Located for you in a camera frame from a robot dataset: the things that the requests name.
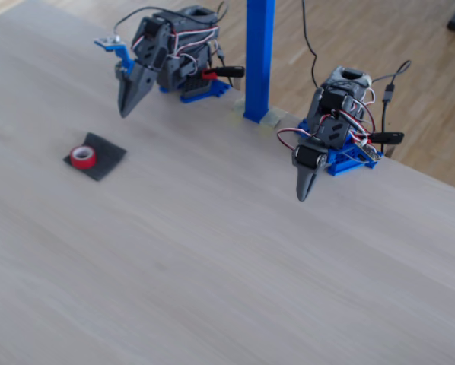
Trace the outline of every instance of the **black cable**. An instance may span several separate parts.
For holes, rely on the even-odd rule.
[[[377,82],[379,80],[384,80],[385,78],[392,78],[391,84],[393,84],[393,82],[395,81],[396,76],[401,75],[403,72],[407,71],[411,64],[412,64],[412,61],[407,59],[404,63],[402,63],[402,65],[399,67],[397,72],[395,72],[394,74],[388,74],[388,75],[381,76],[379,78],[375,78],[373,80],[373,82]]]
[[[384,78],[392,78],[392,81],[387,85],[385,88],[385,95],[383,96],[383,113],[381,115],[381,132],[385,132],[385,119],[387,117],[387,107],[390,101],[392,100],[393,97],[393,92],[395,91],[395,79],[396,76],[401,75],[403,72],[407,71],[412,64],[412,61],[407,59],[404,63],[398,67],[398,70],[394,74],[391,75],[385,75],[380,78],[375,78],[373,82],[383,80]],[[385,154],[385,145],[382,143],[381,144],[381,153]]]
[[[221,59],[222,67],[226,67],[226,63],[224,62],[224,57]],[[231,78],[227,78],[229,80],[229,85],[233,87],[233,81],[231,81]]]
[[[172,11],[172,10],[168,10],[168,9],[165,9],[165,8],[160,8],[158,6],[144,6],[142,8],[139,8],[139,9],[136,9],[135,11],[129,13],[128,15],[126,15],[123,19],[121,19],[120,21],[118,21],[115,25],[114,25],[114,28],[113,28],[113,32],[114,34],[117,34],[117,28],[118,26],[127,21],[128,19],[130,19],[130,17],[132,17],[133,15],[139,13],[140,11],[145,11],[145,10],[159,10],[159,11],[164,11],[166,13],[169,13],[169,14],[174,14],[174,15],[177,15],[179,17],[184,17],[185,19],[189,19],[190,21],[194,21],[198,24],[204,24],[204,25],[214,25],[214,24],[217,24],[219,23],[225,16],[226,14],[228,13],[228,10],[229,10],[229,2],[226,2],[226,1],[222,1],[219,6],[218,6],[218,11],[221,10],[222,6],[225,5],[226,9],[224,10],[224,13],[222,13],[222,15],[216,20],[216,21],[200,21],[198,19],[195,19],[194,17],[191,17],[190,15],[187,15],[187,14],[182,14],[178,11]]]
[[[381,132],[385,132],[385,117],[387,115],[388,103],[383,102],[383,115],[381,116]],[[385,145],[381,144],[381,153],[385,154]]]
[[[310,50],[310,53],[313,54],[313,63],[312,63],[312,81],[313,81],[313,84],[315,85],[316,89],[318,88],[317,86],[317,81],[316,81],[316,77],[315,77],[315,74],[314,74],[314,69],[316,68],[316,61],[317,61],[317,54],[314,52],[314,50],[312,49],[312,46],[310,44],[310,41],[309,41],[309,37],[307,35],[307,20],[305,19],[305,0],[302,0],[302,16],[304,18],[304,36],[305,36],[305,42],[307,43],[307,45],[309,46],[309,50]]]

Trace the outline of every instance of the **wooden floor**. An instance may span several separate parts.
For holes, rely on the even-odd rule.
[[[146,4],[181,8],[190,0],[46,0],[67,12],[110,29],[115,21]],[[7,8],[18,0],[0,0]],[[198,0],[215,7],[214,0]],[[246,2],[231,1],[222,22],[221,43],[229,63],[243,64]],[[308,0],[310,38],[320,58],[321,82],[337,65],[365,70],[374,77],[390,73],[405,59],[409,72],[398,78],[388,111],[388,129],[406,133],[393,158],[455,186],[455,33],[445,24],[455,0]],[[139,17],[122,29],[133,35]],[[314,88],[312,56],[304,43],[300,0],[277,2],[271,103],[297,116],[307,114]],[[375,84],[379,98],[384,82]],[[381,105],[373,108],[380,120]]]

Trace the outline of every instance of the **table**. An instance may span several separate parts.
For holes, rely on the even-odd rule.
[[[0,17],[0,364],[455,364],[454,188],[385,159],[301,204],[235,90],[122,120],[103,35]],[[101,182],[89,131],[128,150]]]

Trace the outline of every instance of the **robotic arm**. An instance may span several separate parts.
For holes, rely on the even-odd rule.
[[[134,60],[119,36],[94,41],[122,59],[116,65],[116,78],[118,107],[123,118],[155,82],[166,90],[177,90],[187,78],[208,68],[212,63],[210,42],[217,45],[219,35],[217,21],[218,13],[198,5],[144,17],[132,42]]]
[[[297,197],[301,202],[312,189],[317,174],[330,164],[349,162],[352,166],[374,167],[383,154],[372,143],[402,142],[403,133],[375,133],[372,116],[371,132],[363,126],[364,115],[369,114],[364,97],[371,82],[364,72],[339,66],[317,88],[307,114],[306,134],[292,151],[292,164],[297,167]],[[385,96],[388,103],[391,94]]]

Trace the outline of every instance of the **red and white wire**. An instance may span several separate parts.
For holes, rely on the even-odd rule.
[[[352,132],[352,130],[349,130],[349,134],[351,135],[351,137],[352,137],[352,139],[353,139],[354,141],[361,142],[361,139],[360,139],[358,136],[356,136],[356,135]]]
[[[368,134],[368,135],[370,134],[370,132],[354,116],[352,116],[351,114],[349,114],[348,112],[346,112],[344,110],[340,110],[339,112],[343,113],[345,116],[350,118],[355,124],[359,125],[361,133]]]
[[[315,136],[319,129],[320,129],[320,126],[322,125],[322,123],[324,123],[324,120],[326,120],[326,118],[328,116],[331,116],[330,114],[326,114],[325,116],[322,116],[320,118],[320,122],[319,122],[319,128],[317,129],[317,131],[314,133],[314,134],[310,134],[309,132],[303,130],[302,128],[282,128],[282,129],[279,129],[278,132],[276,132],[276,136],[278,137],[278,140],[286,147],[290,148],[292,151],[295,150],[295,147],[289,145],[287,142],[285,142],[282,137],[280,137],[280,134],[283,133],[283,132],[300,132],[304,135],[306,135],[308,138],[311,138],[313,136]]]
[[[197,41],[197,42],[192,42],[192,43],[189,43],[189,44],[186,44],[185,46],[181,46],[177,52],[174,53],[174,55],[178,55],[181,51],[183,51],[184,49],[186,48],[189,48],[189,47],[192,47],[192,46],[198,46],[199,44],[203,44],[205,42],[207,42],[208,40],[210,40],[213,36],[215,35],[215,30],[212,31],[211,34],[209,34],[206,38],[204,38],[203,40],[200,40],[200,41]]]
[[[278,132],[276,132],[276,136],[278,137],[278,140],[286,147],[290,148],[292,151],[295,150],[295,147],[289,145],[287,142],[285,142],[282,137],[280,137],[280,134],[281,133],[284,133],[284,132],[300,132],[304,135],[306,135],[307,137],[313,137],[315,135],[315,133],[313,135],[311,135],[310,133],[304,131],[303,129],[301,128],[282,128],[282,129],[279,129]]]
[[[188,48],[191,46],[196,46],[197,44],[204,43],[207,40],[211,39],[215,35],[215,31],[217,29],[219,29],[218,26],[207,28],[207,29],[201,29],[201,30],[186,30],[184,32],[179,32],[179,33],[172,31],[172,36],[175,37],[175,42],[173,44],[173,56],[177,56],[181,49],[185,49],[185,48]],[[209,34],[205,39],[200,40],[198,42],[192,42],[192,43],[186,44],[185,46],[178,48],[179,37],[189,35],[189,34],[201,34],[201,33],[207,33],[207,32],[211,32],[211,34]]]
[[[133,45],[131,46],[131,49],[134,50],[134,49],[136,48],[136,46],[143,40],[143,38],[144,38],[143,36],[140,36],[140,37],[133,43]]]

